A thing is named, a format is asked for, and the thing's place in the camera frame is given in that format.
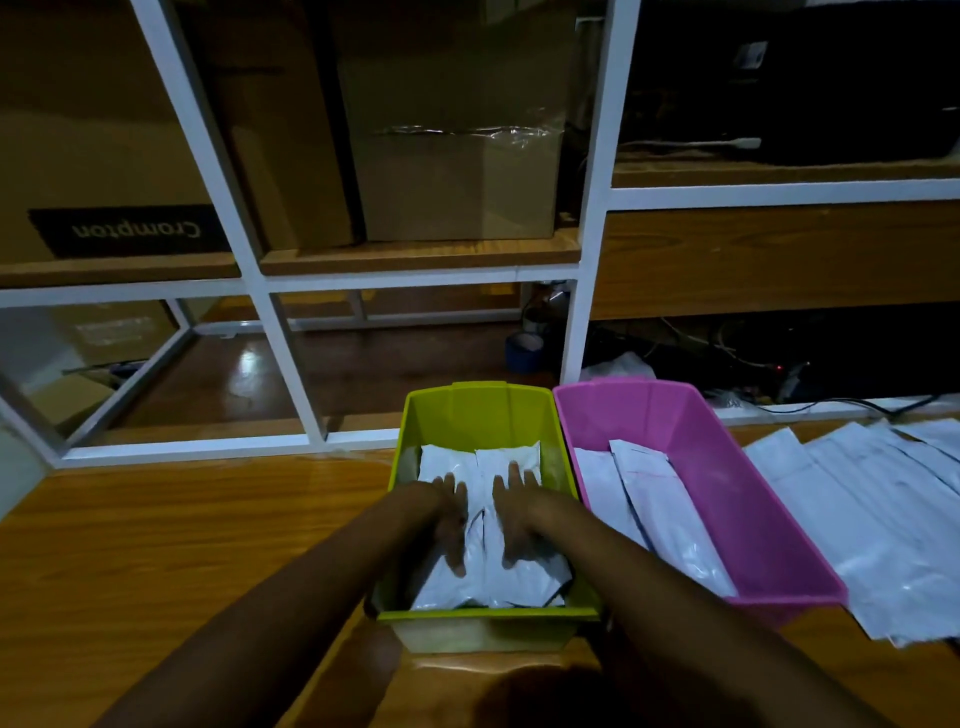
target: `white package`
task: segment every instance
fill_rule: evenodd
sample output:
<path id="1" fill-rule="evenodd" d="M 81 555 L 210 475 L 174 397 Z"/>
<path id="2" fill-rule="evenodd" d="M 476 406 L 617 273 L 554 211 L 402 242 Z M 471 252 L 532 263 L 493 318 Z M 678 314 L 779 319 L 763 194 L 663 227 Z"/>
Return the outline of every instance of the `white package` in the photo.
<path id="1" fill-rule="evenodd" d="M 892 425 L 893 429 L 898 430 L 910 437 L 920 440 L 920 443 L 910 443 L 911 447 L 919 446 L 913 450 L 914 453 L 921 453 L 923 447 L 933 448 L 936 452 L 948 457 L 952 462 L 946 463 L 938 460 L 940 466 L 936 470 L 930 462 L 929 453 L 922 460 L 931 470 L 947 483 L 956 493 L 960 494 L 960 422 L 956 420 L 930 420 L 929 422 L 912 423 L 910 425 Z"/>
<path id="2" fill-rule="evenodd" d="M 870 425 L 868 429 L 891 447 L 898 449 L 911 460 L 927 468 L 936 475 L 953 493 L 960 496 L 960 461 L 954 460 L 945 452 L 926 442 L 907 440 L 900 437 L 886 420 Z"/>
<path id="3" fill-rule="evenodd" d="M 422 571 L 415 574 L 412 586 L 422 582 L 412 610 L 456 609 L 469 604 L 487 604 L 485 588 L 484 519 L 486 501 L 484 488 L 477 469 L 477 458 L 472 452 L 437 448 L 424 445 L 420 456 L 419 480 L 430 482 L 434 478 L 453 473 L 457 483 L 467 485 L 467 526 L 464 532 L 464 576 L 457 576 L 444 558 L 440 544 L 434 546 L 424 561 Z"/>
<path id="4" fill-rule="evenodd" d="M 493 506 L 493 479 L 498 475 L 509 487 L 510 463 L 516 462 L 520 476 L 533 471 L 540 483 L 540 443 L 526 448 L 479 449 L 477 466 L 482 482 L 481 498 L 488 503 L 485 519 L 487 552 L 486 594 L 491 607 L 543 607 L 563 604 L 558 592 L 572 578 L 566 559 L 541 544 L 543 552 L 536 559 L 517 559 L 506 567 L 503 563 L 503 529 Z"/>
<path id="5" fill-rule="evenodd" d="M 789 428 L 744 452 L 843 579 L 850 611 L 867 635 L 902 643 L 898 634 L 947 580 L 814 460 Z M 929 616 L 941 622 L 937 630 L 951 631 L 949 613 Z"/>
<path id="6" fill-rule="evenodd" d="M 666 454 L 625 440 L 610 449 L 627 495 L 657 555 L 718 596 L 736 587 Z"/>
<path id="7" fill-rule="evenodd" d="M 806 448 L 882 523 L 921 548 L 931 566 L 960 578 L 960 497 L 928 468 L 857 423 Z"/>
<path id="8" fill-rule="evenodd" d="M 634 506 L 627 498 L 627 492 L 620 480 L 620 473 L 613 461 L 613 453 L 581 448 L 574 448 L 573 452 L 580 467 L 580 476 L 583 479 L 584 490 L 587 491 L 587 500 L 593 515 L 610 528 L 649 550 L 643 531 L 640 530 Z"/>
<path id="9" fill-rule="evenodd" d="M 929 469 L 862 425 L 845 425 L 805 449 L 876 519 L 888 548 L 899 556 L 888 557 L 886 573 L 868 585 L 869 599 L 890 611 L 890 640 L 902 646 L 960 634 L 956 495 Z"/>

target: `clear tape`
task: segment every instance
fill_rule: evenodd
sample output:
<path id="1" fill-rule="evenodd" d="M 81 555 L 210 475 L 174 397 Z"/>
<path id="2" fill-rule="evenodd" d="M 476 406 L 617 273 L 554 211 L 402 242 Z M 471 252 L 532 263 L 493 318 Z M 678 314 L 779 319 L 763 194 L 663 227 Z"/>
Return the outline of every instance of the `clear tape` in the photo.
<path id="1" fill-rule="evenodd" d="M 540 115 L 543 109 L 538 109 L 534 116 Z M 543 119 L 533 126 L 519 124 L 504 124 L 488 127 L 468 127 L 464 129 L 440 129 L 422 124 L 396 124 L 373 132 L 377 136 L 391 135 L 435 135 L 435 136 L 482 136 L 506 146 L 525 148 L 533 141 L 548 139 L 562 133 L 564 118 L 562 116 Z"/>

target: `left hand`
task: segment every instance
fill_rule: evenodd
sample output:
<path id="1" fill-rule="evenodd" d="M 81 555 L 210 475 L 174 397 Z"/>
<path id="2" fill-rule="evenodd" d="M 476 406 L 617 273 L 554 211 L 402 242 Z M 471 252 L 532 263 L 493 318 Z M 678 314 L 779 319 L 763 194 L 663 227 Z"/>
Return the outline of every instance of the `left hand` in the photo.
<path id="1" fill-rule="evenodd" d="M 463 576 L 466 573 L 464 527 L 467 524 L 467 484 L 457 483 L 453 473 L 447 473 L 444 478 L 434 478 L 432 483 L 418 482 L 416 485 L 421 486 L 435 501 L 434 539 L 443 547 L 450 569 L 457 576 Z"/>

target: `black cable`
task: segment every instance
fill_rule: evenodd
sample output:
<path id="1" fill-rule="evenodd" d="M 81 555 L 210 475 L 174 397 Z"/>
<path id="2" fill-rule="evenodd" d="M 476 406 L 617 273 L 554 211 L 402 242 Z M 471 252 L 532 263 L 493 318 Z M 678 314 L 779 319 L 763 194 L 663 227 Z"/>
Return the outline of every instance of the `black cable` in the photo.
<path id="1" fill-rule="evenodd" d="M 931 402 L 938 400 L 941 396 L 942 395 L 930 395 L 929 397 L 925 397 L 920 401 L 915 401 L 912 404 L 907 404 L 905 407 L 901 407 L 900 409 L 887 409 L 886 407 L 881 407 L 879 404 L 874 404 L 873 402 L 868 400 L 859 400 L 855 397 L 825 397 L 822 400 L 816 400 L 811 402 L 810 404 L 805 404 L 803 407 L 798 407 L 797 409 L 790 409 L 786 411 L 769 409 L 768 407 L 764 407 L 761 404 L 754 404 L 754 407 L 756 407 L 757 409 L 762 409 L 764 412 L 770 412 L 775 415 L 793 415 L 793 414 L 796 414 L 797 412 L 803 412 L 804 410 L 809 409 L 810 407 L 815 407 L 821 402 L 842 401 L 848 404 L 859 404 L 861 407 L 867 407 L 868 409 L 873 409 L 879 412 L 880 414 L 882 414 L 884 417 L 887 417 L 891 420 L 895 420 L 897 417 L 902 417 L 907 412 L 912 412 L 915 409 L 919 409 L 920 407 L 923 407 L 927 404 L 930 404 Z"/>

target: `white metal shelf frame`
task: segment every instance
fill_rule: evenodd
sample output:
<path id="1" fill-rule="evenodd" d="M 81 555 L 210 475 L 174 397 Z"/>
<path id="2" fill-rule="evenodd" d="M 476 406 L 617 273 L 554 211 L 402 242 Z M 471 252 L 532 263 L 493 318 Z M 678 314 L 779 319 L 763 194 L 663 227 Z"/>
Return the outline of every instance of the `white metal shelf frame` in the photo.
<path id="1" fill-rule="evenodd" d="M 170 0 L 131 0 L 183 133 L 240 269 L 237 279 L 172 280 L 142 283 L 60 286 L 0 290 L 0 308 L 71 303 L 166 300 L 179 329 L 140 372 L 101 406 L 70 438 L 62 438 L 0 376 L 0 415 L 54 467 L 137 464 L 270 454 L 323 453 L 387 448 L 396 444 L 396 429 L 358 432 L 324 431 L 320 414 L 303 385 L 291 329 L 278 295 L 307 291 L 359 290 L 470 283 L 570 280 L 573 285 L 564 346 L 563 383 L 579 378 L 587 338 L 600 247 L 607 213 L 620 210 L 679 209 L 717 206 L 788 206 L 947 200 L 960 198 L 960 180 L 884 182 L 799 182 L 693 187 L 612 188 L 624 97 L 639 18 L 640 0 L 609 0 L 600 59 L 596 103 L 590 135 L 587 181 L 581 210 L 581 260 L 565 265 L 520 265 L 495 268 L 397 271 L 309 276 L 265 276 L 257 263 L 261 249 L 232 164 L 206 100 L 189 47 Z M 106 425 L 109 418 L 156 374 L 193 336 L 193 322 L 179 299 L 246 295 L 256 309 L 259 330 L 266 334 L 303 434 L 224 438 L 171 443 L 83 447 L 82 436 Z M 813 416 L 823 407 L 813 408 Z M 851 416 L 830 409 L 831 416 Z M 732 423 L 791 421 L 811 416 L 743 411 L 721 413 Z"/>

